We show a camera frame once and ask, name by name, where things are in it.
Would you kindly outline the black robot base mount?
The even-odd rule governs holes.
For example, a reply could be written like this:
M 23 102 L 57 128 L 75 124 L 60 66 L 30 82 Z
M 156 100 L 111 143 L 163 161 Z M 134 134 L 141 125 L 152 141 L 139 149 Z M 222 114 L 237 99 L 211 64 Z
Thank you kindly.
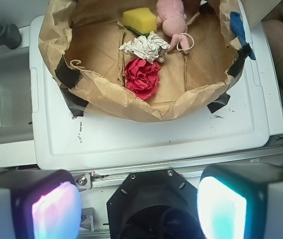
M 173 169 L 130 173 L 106 203 L 112 239 L 203 239 L 197 188 Z

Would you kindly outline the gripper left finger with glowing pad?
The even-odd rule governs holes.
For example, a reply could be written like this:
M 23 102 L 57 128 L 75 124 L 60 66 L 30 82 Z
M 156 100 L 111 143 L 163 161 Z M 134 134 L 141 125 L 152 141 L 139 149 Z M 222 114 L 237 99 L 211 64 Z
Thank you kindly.
M 70 172 L 0 169 L 0 239 L 75 239 L 81 215 Z

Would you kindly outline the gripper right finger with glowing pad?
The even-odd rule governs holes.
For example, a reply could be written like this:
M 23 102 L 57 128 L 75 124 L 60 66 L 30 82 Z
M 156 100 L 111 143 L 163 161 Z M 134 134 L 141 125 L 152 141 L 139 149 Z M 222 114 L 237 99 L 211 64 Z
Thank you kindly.
M 207 166 L 197 212 L 208 239 L 283 239 L 283 164 Z

